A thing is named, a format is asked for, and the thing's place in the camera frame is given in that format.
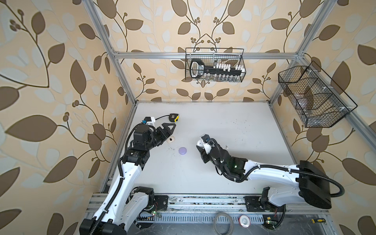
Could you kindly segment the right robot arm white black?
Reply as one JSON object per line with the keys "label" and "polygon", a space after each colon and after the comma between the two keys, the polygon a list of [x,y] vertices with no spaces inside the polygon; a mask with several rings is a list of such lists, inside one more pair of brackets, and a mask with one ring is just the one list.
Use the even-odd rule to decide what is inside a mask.
{"label": "right robot arm white black", "polygon": [[207,136],[197,142],[196,148],[204,163],[213,163],[217,173],[232,182],[264,180],[280,184],[279,187],[267,186],[262,190],[259,202],[263,207],[305,202],[316,208],[330,209],[331,199],[345,193],[339,182],[329,178],[308,161],[273,165],[237,158],[231,156],[215,139]]}

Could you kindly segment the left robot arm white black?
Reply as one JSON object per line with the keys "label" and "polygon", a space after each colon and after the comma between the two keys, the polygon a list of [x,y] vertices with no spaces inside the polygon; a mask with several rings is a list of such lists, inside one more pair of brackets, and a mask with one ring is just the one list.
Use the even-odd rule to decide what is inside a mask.
{"label": "left robot arm white black", "polygon": [[142,122],[130,131],[124,154],[117,163],[117,177],[94,216],[82,221],[81,235],[126,235],[139,214],[155,205],[154,190],[134,188],[134,184],[150,158],[151,149],[162,145],[175,128],[174,123],[156,128]]}

